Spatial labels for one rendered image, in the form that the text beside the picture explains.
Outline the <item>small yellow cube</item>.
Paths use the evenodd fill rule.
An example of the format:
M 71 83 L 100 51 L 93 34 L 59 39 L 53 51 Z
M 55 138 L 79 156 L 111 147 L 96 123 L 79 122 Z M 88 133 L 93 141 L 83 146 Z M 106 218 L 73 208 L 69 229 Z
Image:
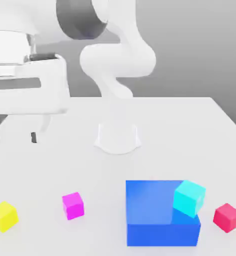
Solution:
M 10 203 L 0 203 L 0 232 L 4 233 L 19 222 L 17 210 Z

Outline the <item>small magenta cube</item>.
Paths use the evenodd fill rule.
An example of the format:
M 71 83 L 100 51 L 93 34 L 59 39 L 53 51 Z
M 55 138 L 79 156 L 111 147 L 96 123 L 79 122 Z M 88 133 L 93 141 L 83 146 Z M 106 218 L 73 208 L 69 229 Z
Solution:
M 84 215 L 84 203 L 78 192 L 62 196 L 62 203 L 67 220 Z

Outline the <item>large blue box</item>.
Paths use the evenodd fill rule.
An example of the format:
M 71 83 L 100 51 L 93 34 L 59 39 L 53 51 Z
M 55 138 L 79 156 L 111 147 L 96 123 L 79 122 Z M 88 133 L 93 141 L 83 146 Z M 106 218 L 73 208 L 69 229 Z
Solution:
M 126 232 L 129 247 L 194 247 L 201 223 L 173 208 L 181 180 L 126 181 Z

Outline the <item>small cyan cube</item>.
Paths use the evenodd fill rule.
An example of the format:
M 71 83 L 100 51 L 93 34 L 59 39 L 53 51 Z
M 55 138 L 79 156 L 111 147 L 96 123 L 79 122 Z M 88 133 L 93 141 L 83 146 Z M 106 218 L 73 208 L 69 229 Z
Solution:
M 203 206 L 205 193 L 205 187 L 184 180 L 174 191 L 173 208 L 195 218 Z

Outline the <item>small red cube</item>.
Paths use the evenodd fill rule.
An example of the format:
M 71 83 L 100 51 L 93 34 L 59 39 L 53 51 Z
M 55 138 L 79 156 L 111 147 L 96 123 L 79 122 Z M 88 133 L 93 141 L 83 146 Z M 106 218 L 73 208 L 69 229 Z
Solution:
M 236 228 L 236 208 L 225 203 L 215 210 L 213 223 L 224 232 L 229 233 Z

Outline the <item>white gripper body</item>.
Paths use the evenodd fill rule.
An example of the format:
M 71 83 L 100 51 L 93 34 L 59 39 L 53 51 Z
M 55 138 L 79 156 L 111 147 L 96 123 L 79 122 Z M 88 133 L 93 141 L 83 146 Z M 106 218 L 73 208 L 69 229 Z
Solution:
M 23 65 L 0 65 L 0 82 L 39 79 L 39 88 L 0 89 L 0 115 L 65 113 L 70 98 L 67 64 L 57 53 L 35 53 Z

